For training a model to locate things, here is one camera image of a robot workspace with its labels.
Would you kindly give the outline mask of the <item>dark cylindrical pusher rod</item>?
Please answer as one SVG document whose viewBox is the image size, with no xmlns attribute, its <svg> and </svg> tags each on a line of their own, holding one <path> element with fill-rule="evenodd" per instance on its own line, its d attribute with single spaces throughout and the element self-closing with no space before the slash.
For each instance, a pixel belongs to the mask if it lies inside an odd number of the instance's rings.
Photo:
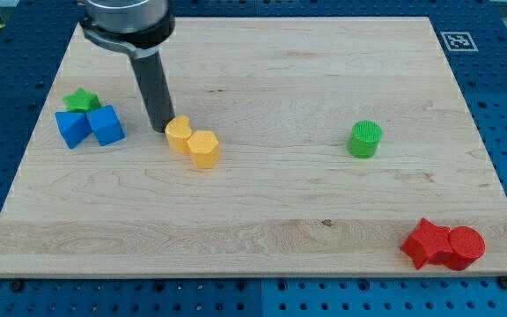
<svg viewBox="0 0 507 317">
<path fill-rule="evenodd" d="M 151 127 L 164 133 L 175 117 L 173 102 L 158 50 L 152 54 L 130 59 Z"/>
</svg>

